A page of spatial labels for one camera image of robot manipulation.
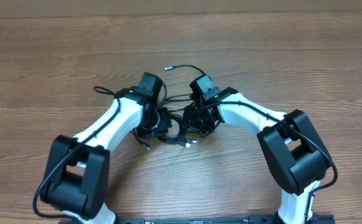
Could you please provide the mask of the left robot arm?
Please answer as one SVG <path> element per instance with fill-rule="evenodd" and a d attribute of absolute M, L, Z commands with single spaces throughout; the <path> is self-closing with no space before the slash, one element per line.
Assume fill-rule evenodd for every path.
<path fill-rule="evenodd" d="M 163 88 L 162 79 L 148 72 L 137 86 L 118 92 L 95 86 L 96 92 L 113 97 L 112 104 L 85 131 L 53 140 L 43 180 L 32 201 L 35 214 L 50 217 L 38 210 L 41 200 L 60 210 L 57 217 L 70 223 L 118 223 L 105 203 L 110 154 L 133 129 L 159 128 L 163 119 L 157 111 L 158 96 Z"/>

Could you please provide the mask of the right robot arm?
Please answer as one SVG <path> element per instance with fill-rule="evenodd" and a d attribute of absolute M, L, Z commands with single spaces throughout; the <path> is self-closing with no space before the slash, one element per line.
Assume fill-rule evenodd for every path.
<path fill-rule="evenodd" d="M 308 116 L 300 110 L 274 111 L 249 101 L 233 88 L 221 90 L 208 75 L 190 83 L 193 103 L 184 112 L 186 127 L 207 136 L 221 123 L 257 136 L 269 171 L 282 189 L 274 214 L 249 215 L 246 223 L 334 223 L 333 215 L 312 210 L 328 169 L 335 164 Z"/>

